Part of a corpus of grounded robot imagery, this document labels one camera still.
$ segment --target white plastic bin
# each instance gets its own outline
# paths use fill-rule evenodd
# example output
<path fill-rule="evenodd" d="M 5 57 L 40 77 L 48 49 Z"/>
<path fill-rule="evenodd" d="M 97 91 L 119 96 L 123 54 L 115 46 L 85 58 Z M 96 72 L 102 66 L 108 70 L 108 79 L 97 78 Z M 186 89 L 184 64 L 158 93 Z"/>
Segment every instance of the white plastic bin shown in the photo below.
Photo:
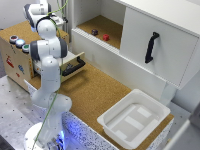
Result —
<path fill-rule="evenodd" d="M 136 149 L 169 113 L 166 106 L 140 90 L 133 90 L 97 120 L 122 147 Z"/>

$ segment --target black handle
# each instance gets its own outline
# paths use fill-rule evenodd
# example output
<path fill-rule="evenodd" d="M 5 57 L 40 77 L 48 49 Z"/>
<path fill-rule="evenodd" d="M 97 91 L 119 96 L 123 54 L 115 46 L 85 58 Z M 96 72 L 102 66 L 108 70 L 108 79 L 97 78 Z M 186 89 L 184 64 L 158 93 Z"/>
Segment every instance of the black handle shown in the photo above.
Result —
<path fill-rule="evenodd" d="M 148 45 L 148 49 L 147 49 L 147 54 L 145 57 L 145 63 L 148 64 L 149 62 L 151 62 L 153 60 L 153 57 L 151 56 L 152 50 L 153 50 L 153 46 L 154 46 L 154 40 L 157 39 L 160 35 L 156 32 L 153 32 L 153 36 L 151 37 L 150 41 L 149 41 L 149 45 Z"/>
<path fill-rule="evenodd" d="M 62 76 L 66 77 L 72 74 L 73 72 L 75 72 L 76 70 L 85 66 L 85 62 L 80 58 L 80 56 L 77 57 L 77 62 L 79 62 L 79 64 L 74 66 L 73 68 L 69 68 L 69 69 L 66 68 L 66 70 L 63 71 Z"/>

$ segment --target green cable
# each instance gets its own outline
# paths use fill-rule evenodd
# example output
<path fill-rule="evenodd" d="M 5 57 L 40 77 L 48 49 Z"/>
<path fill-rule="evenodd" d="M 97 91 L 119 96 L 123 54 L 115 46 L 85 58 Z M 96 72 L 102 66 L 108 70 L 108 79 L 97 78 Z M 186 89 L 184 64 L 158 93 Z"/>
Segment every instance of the green cable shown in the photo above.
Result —
<path fill-rule="evenodd" d="M 60 36 L 60 30 L 59 30 L 58 26 L 57 26 L 52 20 L 51 20 L 51 22 L 55 25 L 56 29 L 58 30 L 59 37 L 61 37 L 61 36 Z M 61 64 L 61 67 L 60 67 L 60 68 L 61 68 L 60 82 L 62 81 L 62 72 L 63 72 L 63 71 L 62 71 L 62 66 L 63 66 L 63 58 L 62 58 L 62 64 Z M 53 102 L 51 103 L 51 106 L 50 106 L 50 108 L 49 108 L 49 110 L 48 110 L 48 112 L 47 112 L 47 115 L 45 116 L 45 119 L 44 119 L 44 121 L 43 121 L 43 123 L 42 123 L 42 127 L 41 127 L 41 129 L 39 130 L 39 132 L 38 132 L 38 134 L 37 134 L 37 137 L 36 137 L 36 139 L 35 139 L 35 141 L 34 141 L 32 150 L 33 150 L 34 147 L 35 147 L 35 144 L 36 144 L 36 142 L 37 142 L 37 140 L 38 140 L 38 137 L 39 137 L 39 135 L 40 135 L 40 133 L 41 133 L 41 131 L 42 131 L 42 128 L 43 128 L 43 126 L 44 126 L 44 123 L 45 123 L 47 117 L 49 116 L 49 113 L 50 113 L 50 111 L 51 111 L 51 108 L 53 107 L 54 102 L 56 101 L 56 98 L 57 98 L 57 95 L 58 95 L 59 91 L 60 91 L 60 88 L 57 90 L 56 95 L 54 96 Z"/>
<path fill-rule="evenodd" d="M 59 1 L 58 1 L 58 0 L 57 0 L 57 4 L 58 4 L 58 8 L 60 9 L 60 3 L 59 3 Z"/>
<path fill-rule="evenodd" d="M 62 9 L 67 5 L 68 1 L 69 1 L 69 0 L 66 0 L 65 5 L 64 5 L 62 8 L 60 8 L 60 9 L 58 9 L 58 10 L 56 10 L 56 11 L 49 12 L 49 13 L 47 14 L 47 16 L 49 16 L 49 14 L 51 14 L 51 13 L 55 13 L 55 12 L 58 12 L 58 11 L 62 10 Z"/>

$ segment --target brown work surface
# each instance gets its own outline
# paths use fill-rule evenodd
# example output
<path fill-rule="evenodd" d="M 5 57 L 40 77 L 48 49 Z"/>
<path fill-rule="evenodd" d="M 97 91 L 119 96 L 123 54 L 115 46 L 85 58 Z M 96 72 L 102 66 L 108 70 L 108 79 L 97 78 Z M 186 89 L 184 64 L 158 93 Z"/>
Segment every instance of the brown work surface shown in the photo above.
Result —
<path fill-rule="evenodd" d="M 29 83 L 37 89 L 40 88 L 40 77 L 31 79 Z M 97 122 L 97 118 L 130 92 L 131 89 L 90 64 L 86 64 L 83 71 L 63 82 L 60 88 L 61 94 L 72 99 L 73 104 L 70 111 L 120 150 L 123 148 L 104 133 L 102 126 Z M 137 150 L 148 148 L 172 119 L 173 116 L 169 115 Z"/>
<path fill-rule="evenodd" d="M 83 24 L 78 25 L 78 28 L 91 34 L 93 29 L 98 30 L 99 34 L 96 35 L 97 38 L 103 40 L 103 35 L 108 34 L 110 40 L 105 41 L 108 44 L 120 49 L 122 30 L 123 26 L 111 21 L 103 16 L 98 16 L 92 20 L 89 20 Z"/>
<path fill-rule="evenodd" d="M 68 34 L 62 30 L 60 30 L 60 34 L 61 37 L 68 36 Z M 31 31 L 31 26 L 28 21 L 19 23 L 0 31 L 0 37 L 7 42 L 10 41 L 10 37 L 12 35 L 16 35 L 20 39 L 24 39 L 26 44 L 30 44 L 32 41 L 37 41 L 41 39 L 37 32 Z"/>

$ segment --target cabinet door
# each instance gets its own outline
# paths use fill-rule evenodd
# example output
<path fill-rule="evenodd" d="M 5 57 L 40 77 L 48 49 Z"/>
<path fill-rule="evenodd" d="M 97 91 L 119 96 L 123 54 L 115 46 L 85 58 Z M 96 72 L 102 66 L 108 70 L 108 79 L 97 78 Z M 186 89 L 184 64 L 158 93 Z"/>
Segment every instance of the cabinet door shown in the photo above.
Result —
<path fill-rule="evenodd" d="M 153 60 L 145 63 L 153 32 Z M 150 16 L 127 8 L 120 54 L 131 61 L 179 86 L 198 38 Z"/>

